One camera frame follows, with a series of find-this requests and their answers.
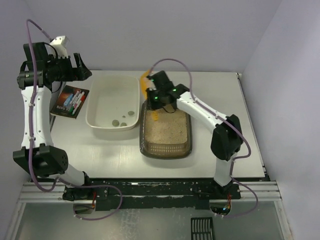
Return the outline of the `dark brown litter box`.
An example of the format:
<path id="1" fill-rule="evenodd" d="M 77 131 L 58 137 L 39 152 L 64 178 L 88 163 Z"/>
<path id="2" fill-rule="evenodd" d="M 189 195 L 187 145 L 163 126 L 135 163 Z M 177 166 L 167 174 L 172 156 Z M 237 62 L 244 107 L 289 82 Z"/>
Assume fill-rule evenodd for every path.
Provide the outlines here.
<path id="1" fill-rule="evenodd" d="M 140 152 L 154 159 L 182 159 L 190 155 L 193 149 L 191 116 L 181 110 L 167 113 L 163 109 L 157 111 L 157 116 L 154 121 L 145 101 L 140 113 Z"/>

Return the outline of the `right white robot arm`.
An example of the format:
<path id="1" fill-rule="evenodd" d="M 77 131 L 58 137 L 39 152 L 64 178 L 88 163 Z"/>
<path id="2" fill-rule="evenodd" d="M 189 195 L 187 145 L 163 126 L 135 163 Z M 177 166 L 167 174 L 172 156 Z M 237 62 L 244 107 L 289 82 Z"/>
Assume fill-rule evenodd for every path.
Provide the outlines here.
<path id="1" fill-rule="evenodd" d="M 150 110 L 158 110 L 166 105 L 181 110 L 201 122 L 212 134 L 210 149 L 216 157 L 214 181 L 221 187 L 231 181 L 232 158 L 240 151 L 244 140 L 239 118 L 232 114 L 222 114 L 191 93 L 191 89 L 183 84 L 174 85 L 165 71 L 146 74 L 146 79 L 153 84 L 147 87 L 147 106 Z"/>

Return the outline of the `yellow litter scoop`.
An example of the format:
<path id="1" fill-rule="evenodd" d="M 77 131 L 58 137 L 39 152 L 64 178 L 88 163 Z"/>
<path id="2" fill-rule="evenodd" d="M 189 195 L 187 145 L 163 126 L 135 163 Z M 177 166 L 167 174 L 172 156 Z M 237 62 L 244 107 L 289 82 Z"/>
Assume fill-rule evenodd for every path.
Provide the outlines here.
<path id="1" fill-rule="evenodd" d="M 147 95 L 147 89 L 150 87 L 150 84 L 148 83 L 148 79 L 147 76 L 151 73 L 151 70 L 148 69 L 146 72 L 144 72 L 139 79 L 139 83 L 140 83 L 140 89 L 141 89 L 141 93 L 144 97 L 145 100 L 148 99 L 148 95 Z M 159 115 L 158 112 L 153 110 L 151 113 L 151 117 L 153 119 L 153 121 L 157 121 L 159 119 Z"/>

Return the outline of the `white plastic bin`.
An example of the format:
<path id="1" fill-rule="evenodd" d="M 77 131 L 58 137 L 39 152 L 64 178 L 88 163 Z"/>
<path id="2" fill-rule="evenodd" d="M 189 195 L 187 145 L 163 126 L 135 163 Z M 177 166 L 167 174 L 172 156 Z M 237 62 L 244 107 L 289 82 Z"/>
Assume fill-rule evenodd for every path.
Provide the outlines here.
<path id="1" fill-rule="evenodd" d="M 140 83 L 133 76 L 94 74 L 87 97 L 86 123 L 93 129 L 119 132 L 131 130 L 139 119 Z M 119 126 L 112 121 L 118 120 Z"/>

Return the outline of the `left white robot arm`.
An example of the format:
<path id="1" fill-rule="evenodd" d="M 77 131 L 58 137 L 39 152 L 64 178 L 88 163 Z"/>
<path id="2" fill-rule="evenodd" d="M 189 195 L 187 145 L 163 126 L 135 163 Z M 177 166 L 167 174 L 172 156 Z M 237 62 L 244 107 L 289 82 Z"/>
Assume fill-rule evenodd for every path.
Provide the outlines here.
<path id="1" fill-rule="evenodd" d="M 21 149 L 13 152 L 13 160 L 38 178 L 50 178 L 69 186 L 88 185 L 88 175 L 69 164 L 65 150 L 54 146 L 51 137 L 50 102 L 54 82 L 84 81 L 92 76 L 80 54 L 75 53 L 72 66 L 65 43 L 24 44 L 26 61 L 20 67 L 17 83 L 24 105 L 24 134 Z"/>

